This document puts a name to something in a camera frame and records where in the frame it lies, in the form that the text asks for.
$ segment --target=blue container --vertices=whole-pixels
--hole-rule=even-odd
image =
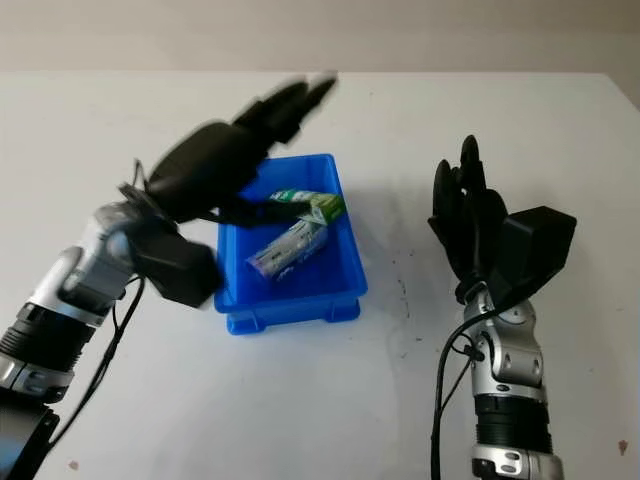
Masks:
[[[322,154],[268,160],[243,196],[264,200],[287,188],[342,195],[333,157]],[[360,314],[358,297],[367,291],[367,281],[348,214],[329,226],[327,246],[280,282],[267,284],[247,266],[249,256],[293,223],[252,229],[218,227],[218,261],[227,283],[216,293],[215,307],[228,314],[227,329],[233,335],[318,318],[341,322]]]

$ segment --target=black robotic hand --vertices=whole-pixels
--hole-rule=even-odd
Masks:
[[[211,249],[182,237],[176,224],[201,218],[252,227],[308,211],[307,202],[252,203],[239,192],[256,177],[269,149],[293,138],[335,82],[298,81],[256,101],[231,124],[201,126],[159,162],[145,180],[144,194],[123,185],[129,203],[148,213],[148,221],[127,232],[136,273],[163,297],[197,307],[222,286],[223,274]]]
[[[457,300],[485,283],[496,308],[538,291],[564,266],[576,219],[548,207],[509,214],[487,188],[478,143],[469,135],[460,166],[442,160],[433,186],[429,225],[460,280]]]
[[[238,196],[276,143],[288,143],[336,82],[292,83],[258,100],[231,123],[199,127],[156,166],[146,193],[178,223],[204,218],[253,226],[294,218],[307,203],[249,203]]]

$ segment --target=white tabletop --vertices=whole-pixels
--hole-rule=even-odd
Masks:
[[[4,323],[91,212],[118,199],[133,157],[150,169],[196,124],[229,119],[284,78],[1,74]],[[640,112],[606,77],[564,74],[342,75],[277,154],[335,155],[369,282],[360,318],[232,337],[213,309],[149,289],[38,478],[425,478],[438,354],[460,321],[426,219],[436,165],[457,161],[469,133],[510,211],[546,204],[578,218],[566,268],[533,298],[566,478],[637,478]],[[184,232],[215,244],[213,225]],[[105,324],[85,349],[61,414],[111,334]],[[444,478],[471,478],[474,424],[466,381],[445,416]]]

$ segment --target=silver robot arm segment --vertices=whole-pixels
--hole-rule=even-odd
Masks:
[[[79,245],[64,250],[0,340],[0,480],[29,478],[59,422],[73,366],[134,273],[127,202],[98,209]]]
[[[491,311],[486,288],[465,309],[465,320]],[[472,331],[481,353],[472,363],[478,416],[472,469],[485,480],[563,480],[548,432],[542,352],[534,337],[535,311],[526,300]]]

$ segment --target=green toothpaste box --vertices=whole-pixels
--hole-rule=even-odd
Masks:
[[[278,202],[309,202],[311,211],[298,218],[308,222],[329,225],[345,210],[344,199],[334,193],[307,192],[304,190],[278,190],[269,197]]]

